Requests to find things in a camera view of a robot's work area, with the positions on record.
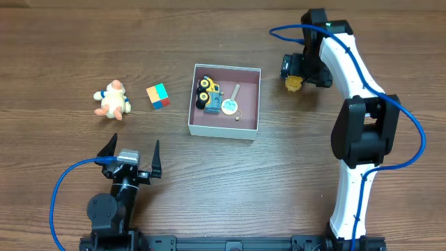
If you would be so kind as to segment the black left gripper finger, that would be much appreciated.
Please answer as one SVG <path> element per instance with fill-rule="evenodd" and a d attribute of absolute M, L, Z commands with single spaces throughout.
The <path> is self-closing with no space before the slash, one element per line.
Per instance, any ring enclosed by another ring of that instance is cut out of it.
<path fill-rule="evenodd" d="M 161 165 L 161 159 L 160 159 L 160 141 L 159 140 L 156 141 L 151 167 L 152 167 L 151 177 L 152 178 L 162 178 L 162 165 Z"/>
<path fill-rule="evenodd" d="M 98 152 L 96 156 L 97 157 L 114 156 L 117 140 L 118 140 L 118 135 L 114 133 L 109 142 Z"/>

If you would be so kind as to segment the yellow round patterned toy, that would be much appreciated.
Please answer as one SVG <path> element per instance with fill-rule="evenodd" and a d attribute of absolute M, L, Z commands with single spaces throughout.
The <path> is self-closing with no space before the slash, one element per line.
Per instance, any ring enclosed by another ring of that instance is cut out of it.
<path fill-rule="evenodd" d="M 289 75 L 285 79 L 285 87 L 288 91 L 296 92 L 302 87 L 303 78 L 299 76 Z"/>

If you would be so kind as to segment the yellow plush duck toy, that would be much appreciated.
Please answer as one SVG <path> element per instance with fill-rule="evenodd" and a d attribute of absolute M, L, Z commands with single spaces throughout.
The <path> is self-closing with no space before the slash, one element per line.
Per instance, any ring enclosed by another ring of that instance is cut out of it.
<path fill-rule="evenodd" d="M 94 113 L 109 119 L 121 121 L 123 114 L 129 114 L 132 109 L 130 101 L 125 95 L 125 88 L 117 79 L 110 82 L 105 90 L 95 92 L 93 99 L 101 102 L 100 107 L 95 109 Z"/>

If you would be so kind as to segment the colourful puzzle cube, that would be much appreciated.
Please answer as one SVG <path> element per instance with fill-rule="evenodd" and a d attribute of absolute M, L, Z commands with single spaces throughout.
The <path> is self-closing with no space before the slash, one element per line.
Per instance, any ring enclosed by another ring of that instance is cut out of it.
<path fill-rule="evenodd" d="M 146 92 L 154 109 L 161 109 L 171 103 L 163 83 L 148 87 Z"/>

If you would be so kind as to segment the blue yellow toy truck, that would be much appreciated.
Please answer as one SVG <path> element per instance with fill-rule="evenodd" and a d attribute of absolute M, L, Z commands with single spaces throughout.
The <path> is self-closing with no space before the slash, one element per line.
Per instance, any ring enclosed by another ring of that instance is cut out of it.
<path fill-rule="evenodd" d="M 222 108 L 224 92 L 209 76 L 198 81 L 196 108 L 205 113 L 218 114 Z"/>

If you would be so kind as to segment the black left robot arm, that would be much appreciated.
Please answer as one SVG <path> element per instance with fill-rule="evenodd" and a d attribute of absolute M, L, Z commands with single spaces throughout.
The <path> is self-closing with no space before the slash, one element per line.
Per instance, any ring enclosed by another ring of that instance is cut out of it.
<path fill-rule="evenodd" d="M 112 180 L 110 192 L 92 197 L 87 206 L 94 237 L 129 233 L 139 186 L 149 185 L 152 178 L 162 177 L 159 142 L 155 144 L 151 170 L 144 171 L 139 168 L 138 151 L 123 149 L 114 155 L 117 139 L 118 135 L 113 135 L 94 160 L 102 167 L 105 178 Z"/>

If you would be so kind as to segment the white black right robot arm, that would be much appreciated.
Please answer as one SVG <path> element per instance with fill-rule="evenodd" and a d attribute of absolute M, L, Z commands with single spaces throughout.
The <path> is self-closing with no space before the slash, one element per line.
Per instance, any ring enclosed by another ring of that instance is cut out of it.
<path fill-rule="evenodd" d="M 366 234 L 364 219 L 374 179 L 370 171 L 383 163 L 393 147 L 398 97 L 378 97 L 383 89 L 361 59 L 346 20 L 330 21 L 324 9 L 313 8 L 300 21 L 304 49 L 284 55 L 280 77 L 290 91 L 305 83 L 335 85 L 344 99 L 330 140 L 340 177 L 329 224 L 335 239 L 357 240 Z"/>

